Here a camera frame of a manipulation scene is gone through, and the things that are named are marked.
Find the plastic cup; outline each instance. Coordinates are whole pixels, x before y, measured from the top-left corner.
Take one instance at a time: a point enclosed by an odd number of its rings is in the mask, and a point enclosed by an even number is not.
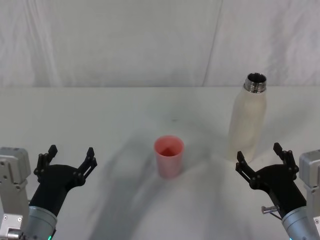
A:
[[[155,141],[156,164],[162,178],[172,179],[180,174],[184,149],[184,142],[177,136],[161,136]]]

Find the metal bracket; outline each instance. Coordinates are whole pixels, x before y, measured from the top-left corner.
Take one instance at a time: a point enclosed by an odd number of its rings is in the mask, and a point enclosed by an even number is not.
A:
[[[307,218],[320,238],[320,150],[303,153],[299,165],[299,177],[306,189]]]
[[[3,207],[0,239],[18,239],[19,230],[28,223],[29,204],[26,192],[30,163],[22,148],[0,148],[0,196]]]

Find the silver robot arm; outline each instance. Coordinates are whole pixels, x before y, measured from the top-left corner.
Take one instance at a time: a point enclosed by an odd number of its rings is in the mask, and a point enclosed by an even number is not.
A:
[[[0,148],[0,197],[4,212],[0,240],[52,239],[68,192],[84,185],[97,166],[92,147],[79,168],[50,165],[57,152],[52,145],[48,153],[39,154],[34,174],[40,184],[29,202],[26,193],[27,177],[31,173],[28,152],[22,148]]]
[[[28,152],[22,148],[0,148],[0,196],[3,207],[1,240],[19,239],[28,224],[29,204],[26,193],[30,175]]]
[[[279,143],[274,144],[273,150],[283,164],[254,171],[238,152],[236,171],[252,189],[269,195],[274,206],[263,206],[262,213],[270,213],[280,219],[291,240],[320,240],[320,150],[303,153],[299,167],[291,150],[283,151]],[[307,192],[306,199],[294,183],[298,172]]]
[[[320,150],[303,153],[299,158],[299,167],[299,177],[306,189],[308,228],[305,231],[310,231],[314,239],[320,240]]]

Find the white backdrop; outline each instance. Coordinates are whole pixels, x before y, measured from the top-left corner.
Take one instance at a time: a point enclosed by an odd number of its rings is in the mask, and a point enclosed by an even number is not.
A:
[[[0,0],[0,87],[320,85],[319,0]]]

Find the bottle mouth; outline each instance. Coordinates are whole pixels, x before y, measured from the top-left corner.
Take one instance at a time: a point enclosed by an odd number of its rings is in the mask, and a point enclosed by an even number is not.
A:
[[[243,87],[250,93],[259,94],[267,89],[266,82],[266,76],[253,72],[246,77]]]
[[[267,81],[267,78],[265,77],[265,75],[258,73],[258,72],[253,72],[250,73],[248,75],[248,79],[256,84],[260,84],[260,83],[264,83],[265,81]]]

